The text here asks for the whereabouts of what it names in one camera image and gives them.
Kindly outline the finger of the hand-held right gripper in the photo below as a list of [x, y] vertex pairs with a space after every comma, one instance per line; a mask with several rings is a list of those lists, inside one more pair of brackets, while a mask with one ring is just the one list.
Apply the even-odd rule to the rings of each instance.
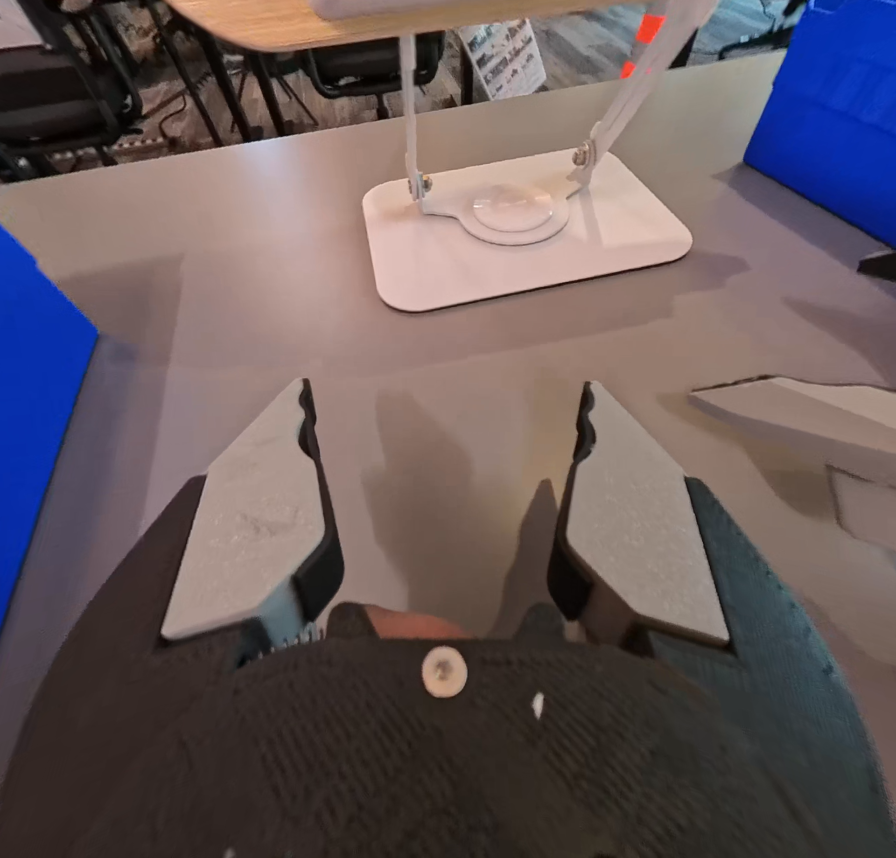
[[824, 465], [836, 519], [857, 540], [895, 545], [895, 394], [771, 375], [692, 391], [712, 418]]

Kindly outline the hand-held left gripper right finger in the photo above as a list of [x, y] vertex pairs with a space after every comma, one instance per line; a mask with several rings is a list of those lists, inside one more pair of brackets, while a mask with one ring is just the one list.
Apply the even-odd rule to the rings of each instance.
[[730, 643], [686, 474], [599, 382], [585, 382], [547, 588], [587, 640], [657, 631]]

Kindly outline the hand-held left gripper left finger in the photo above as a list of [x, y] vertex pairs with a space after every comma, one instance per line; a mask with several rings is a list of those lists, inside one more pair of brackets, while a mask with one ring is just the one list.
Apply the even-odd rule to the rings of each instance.
[[169, 643], [227, 628], [262, 645], [322, 637], [344, 578], [311, 382], [291, 382], [205, 475], [161, 625]]

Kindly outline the blue plastic bin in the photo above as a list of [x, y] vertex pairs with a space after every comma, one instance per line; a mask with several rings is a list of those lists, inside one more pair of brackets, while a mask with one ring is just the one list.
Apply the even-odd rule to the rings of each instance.
[[98, 330], [1, 230], [1, 621], [6, 620]]
[[895, 245], [895, 0], [808, 0], [744, 162]]

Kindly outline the white wooden document stand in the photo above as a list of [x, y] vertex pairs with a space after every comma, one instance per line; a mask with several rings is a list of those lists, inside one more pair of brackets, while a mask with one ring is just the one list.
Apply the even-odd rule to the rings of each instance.
[[424, 174], [412, 70], [415, 37], [461, 25], [633, 0], [164, 0], [230, 44], [261, 53], [397, 37], [405, 174], [363, 198], [380, 298], [423, 313], [674, 262], [687, 227], [610, 149], [719, 0], [654, 1], [666, 20], [576, 147]]

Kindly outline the orange traffic cone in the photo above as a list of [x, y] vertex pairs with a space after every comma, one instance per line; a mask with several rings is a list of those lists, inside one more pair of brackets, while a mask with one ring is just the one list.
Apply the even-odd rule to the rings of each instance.
[[628, 59], [624, 62], [619, 78], [628, 79], [636, 71], [637, 65], [654, 38], [661, 31], [666, 15], [658, 8], [648, 7], [635, 31]]

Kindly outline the black office chair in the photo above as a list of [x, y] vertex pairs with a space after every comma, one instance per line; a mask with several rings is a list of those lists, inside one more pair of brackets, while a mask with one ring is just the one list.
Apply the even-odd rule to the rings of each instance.
[[[445, 31], [416, 35], [413, 69], [416, 87], [425, 87], [434, 79], [444, 46]], [[301, 69], [322, 97], [330, 100], [373, 97], [377, 120], [389, 118], [385, 96], [401, 90], [397, 37], [306, 49], [298, 57]]]
[[141, 135], [143, 107], [131, 73], [113, 50], [85, 61], [45, 47], [1, 54], [2, 181], [56, 174], [56, 153], [92, 148], [105, 166], [111, 147]]

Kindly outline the printed picture sheet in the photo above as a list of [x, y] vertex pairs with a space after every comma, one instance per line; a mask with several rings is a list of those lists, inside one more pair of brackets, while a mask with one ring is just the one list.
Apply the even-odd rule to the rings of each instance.
[[546, 84], [546, 72], [528, 19], [456, 30], [466, 61], [488, 101], [528, 96]]

